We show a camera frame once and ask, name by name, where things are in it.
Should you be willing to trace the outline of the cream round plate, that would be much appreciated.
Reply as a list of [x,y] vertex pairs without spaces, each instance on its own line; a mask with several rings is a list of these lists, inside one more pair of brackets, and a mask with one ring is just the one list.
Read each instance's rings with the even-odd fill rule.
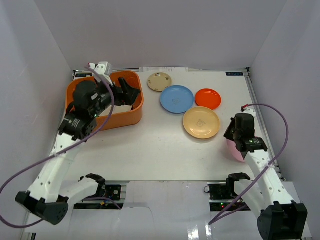
[[[106,110],[104,110],[99,116],[108,116],[111,111],[112,106],[110,105]],[[122,105],[122,106],[114,106],[112,114],[125,113],[132,110],[132,106],[130,105]]]

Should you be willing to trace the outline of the pink round plate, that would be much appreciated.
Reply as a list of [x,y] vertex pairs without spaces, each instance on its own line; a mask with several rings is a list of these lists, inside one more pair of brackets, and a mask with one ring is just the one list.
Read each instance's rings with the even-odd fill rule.
[[231,153],[231,155],[234,157],[234,159],[237,160],[238,162],[244,163],[245,160],[241,152],[237,150],[236,143],[229,139],[226,140],[226,143],[227,143],[228,150]]

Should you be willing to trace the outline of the yellow round plate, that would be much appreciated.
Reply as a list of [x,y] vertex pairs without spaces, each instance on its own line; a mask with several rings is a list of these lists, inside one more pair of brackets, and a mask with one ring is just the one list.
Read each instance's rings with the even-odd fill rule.
[[184,114],[182,123],[189,135],[201,140],[214,137],[221,127],[218,115],[213,110],[203,106],[189,109]]

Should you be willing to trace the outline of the blue round plate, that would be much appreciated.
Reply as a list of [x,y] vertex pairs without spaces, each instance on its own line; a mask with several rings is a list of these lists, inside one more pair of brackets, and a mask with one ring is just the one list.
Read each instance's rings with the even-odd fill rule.
[[193,107],[195,101],[192,91],[182,85],[167,87],[160,95],[160,104],[172,114],[182,114]]

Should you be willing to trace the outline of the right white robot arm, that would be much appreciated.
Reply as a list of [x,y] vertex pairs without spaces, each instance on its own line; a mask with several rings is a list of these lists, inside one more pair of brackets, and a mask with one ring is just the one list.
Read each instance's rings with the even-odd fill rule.
[[249,113],[231,119],[224,137],[235,143],[254,180],[245,173],[233,173],[226,179],[226,195],[244,200],[257,219],[264,240],[299,240],[303,236],[308,211],[297,203],[280,180],[262,138],[255,135],[255,120]]

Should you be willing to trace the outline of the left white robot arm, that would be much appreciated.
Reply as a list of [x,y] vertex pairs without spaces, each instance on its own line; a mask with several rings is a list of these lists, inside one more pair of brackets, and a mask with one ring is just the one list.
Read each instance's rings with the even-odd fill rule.
[[116,86],[107,80],[86,79],[75,85],[48,162],[28,190],[15,197],[17,203],[41,220],[57,225],[78,202],[105,196],[106,180],[93,173],[81,177],[69,189],[61,190],[61,186],[81,145],[100,130],[97,117],[107,108],[133,106],[141,94],[123,77],[118,82],[120,85]]

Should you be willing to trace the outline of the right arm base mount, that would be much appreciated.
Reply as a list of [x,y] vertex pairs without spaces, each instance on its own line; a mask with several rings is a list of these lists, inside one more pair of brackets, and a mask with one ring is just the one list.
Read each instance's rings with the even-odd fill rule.
[[243,172],[229,174],[225,181],[209,182],[203,191],[209,197],[211,212],[220,212],[225,209],[238,196],[235,193],[235,182],[250,180],[251,178]]

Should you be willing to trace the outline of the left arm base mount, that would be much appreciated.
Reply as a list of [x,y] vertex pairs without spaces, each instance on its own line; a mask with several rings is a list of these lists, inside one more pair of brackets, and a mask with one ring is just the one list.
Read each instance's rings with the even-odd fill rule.
[[74,205],[75,210],[121,210],[126,199],[125,184],[109,184],[105,186],[103,198],[81,201]]

